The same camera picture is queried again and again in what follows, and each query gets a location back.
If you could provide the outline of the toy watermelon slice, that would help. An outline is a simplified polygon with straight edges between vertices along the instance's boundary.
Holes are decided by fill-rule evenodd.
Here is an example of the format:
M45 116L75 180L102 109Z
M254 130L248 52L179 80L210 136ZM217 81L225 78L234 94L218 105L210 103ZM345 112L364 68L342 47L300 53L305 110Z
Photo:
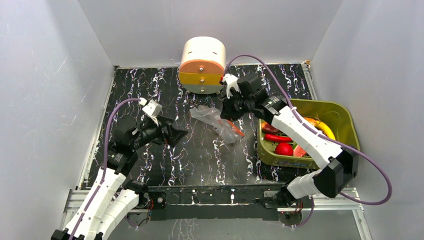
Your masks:
M293 149L293 156L297 158L303 158L307 155L307 152L300 146L296 145Z

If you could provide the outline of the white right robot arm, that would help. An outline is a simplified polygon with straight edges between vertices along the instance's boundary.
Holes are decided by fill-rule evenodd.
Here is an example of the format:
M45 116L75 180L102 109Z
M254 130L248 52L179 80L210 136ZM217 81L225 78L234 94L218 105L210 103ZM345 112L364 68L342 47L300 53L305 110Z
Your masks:
M225 95L220 117L235 121L252 113L286 134L314 160L318 170L296 177L281 188L277 196L286 206L295 207L303 197L317 194L336 197L357 176L358 154L326 139L282 95L269 95L261 82L252 74L237 78L227 73L221 77Z

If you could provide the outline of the round pastel drawer cabinet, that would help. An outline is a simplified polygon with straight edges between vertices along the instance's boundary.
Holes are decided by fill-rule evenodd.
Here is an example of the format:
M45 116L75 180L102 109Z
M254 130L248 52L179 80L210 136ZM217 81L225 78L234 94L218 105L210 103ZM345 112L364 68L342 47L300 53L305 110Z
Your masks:
M226 48L217 38L197 36L183 48L178 79L181 86L194 94L209 95L220 92L226 67Z

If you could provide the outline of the olive green plastic basket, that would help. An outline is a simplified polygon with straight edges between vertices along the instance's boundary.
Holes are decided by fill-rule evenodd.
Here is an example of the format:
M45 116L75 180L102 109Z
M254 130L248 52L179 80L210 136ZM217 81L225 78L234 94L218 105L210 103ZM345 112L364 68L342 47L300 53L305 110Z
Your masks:
M343 106L328 101L294 98L291 99L291 103L297 108L297 112L301 116L326 124L333 132L337 141L356 149L360 148L351 114ZM307 154L303 157L275 154L275 148L278 146L278 143L264 139L266 133L262 131L263 122L263 120L260 120L257 127L257 154L262 163L270 166L311 170L317 170L319 168Z

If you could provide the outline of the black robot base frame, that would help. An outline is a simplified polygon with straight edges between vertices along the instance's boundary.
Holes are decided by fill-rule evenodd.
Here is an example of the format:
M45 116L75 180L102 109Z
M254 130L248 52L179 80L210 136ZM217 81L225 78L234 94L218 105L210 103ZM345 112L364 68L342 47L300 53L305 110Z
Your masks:
M148 186L131 214L150 213L152 221L177 219L262 219L298 224L309 207L280 184Z

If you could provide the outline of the clear zip top bag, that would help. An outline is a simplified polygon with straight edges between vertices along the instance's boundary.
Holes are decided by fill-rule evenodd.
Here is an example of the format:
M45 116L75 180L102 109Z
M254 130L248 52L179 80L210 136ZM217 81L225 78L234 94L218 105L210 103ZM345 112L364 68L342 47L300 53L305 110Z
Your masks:
M190 109L190 115L196 120L213 126L225 144L234 144L243 138L234 134L231 127L228 126L225 121L224 125L220 124L220 120L225 119L221 118L221 111L215 107L199 105L198 107Z

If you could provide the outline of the red toy apple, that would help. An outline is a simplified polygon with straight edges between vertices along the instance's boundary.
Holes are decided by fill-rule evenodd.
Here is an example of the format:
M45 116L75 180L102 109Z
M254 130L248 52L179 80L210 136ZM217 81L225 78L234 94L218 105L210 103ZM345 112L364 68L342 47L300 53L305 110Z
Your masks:
M294 149L292 148L292 146L290 144L285 143L285 142L280 142L275 147L274 153L276 155L281 155L281 156L293 156Z

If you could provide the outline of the yellow toy banana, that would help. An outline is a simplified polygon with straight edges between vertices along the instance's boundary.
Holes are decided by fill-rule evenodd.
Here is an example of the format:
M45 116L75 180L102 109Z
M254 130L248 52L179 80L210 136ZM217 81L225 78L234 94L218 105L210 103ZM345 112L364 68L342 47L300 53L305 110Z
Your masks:
M326 137L328 137L332 140L336 139L333 131L330 129L330 127L326 123L324 123L324 122L322 122L318 119L314 119L314 118L310 118L310 117L305 117L304 119L307 120L315 128L320 130Z

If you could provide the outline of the red toy chili pepper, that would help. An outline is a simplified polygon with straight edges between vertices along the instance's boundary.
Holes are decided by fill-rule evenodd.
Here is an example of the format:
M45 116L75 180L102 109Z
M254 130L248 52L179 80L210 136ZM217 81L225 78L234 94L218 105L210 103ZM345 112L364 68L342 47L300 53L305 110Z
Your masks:
M290 137L269 133L265 134L263 139L274 143L290 143L293 141Z

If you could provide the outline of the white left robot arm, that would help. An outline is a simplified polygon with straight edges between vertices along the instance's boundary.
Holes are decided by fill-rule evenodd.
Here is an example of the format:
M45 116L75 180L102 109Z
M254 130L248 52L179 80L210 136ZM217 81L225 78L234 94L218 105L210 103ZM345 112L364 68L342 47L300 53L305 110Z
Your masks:
M108 143L107 162L97 173L95 182L75 216L63 229L53 232L53 240L106 240L119 222L134 208L153 205L148 186L127 180L139 159L137 151L154 143L175 147L188 134L177 129L174 120L158 116L145 117L140 124L116 127Z

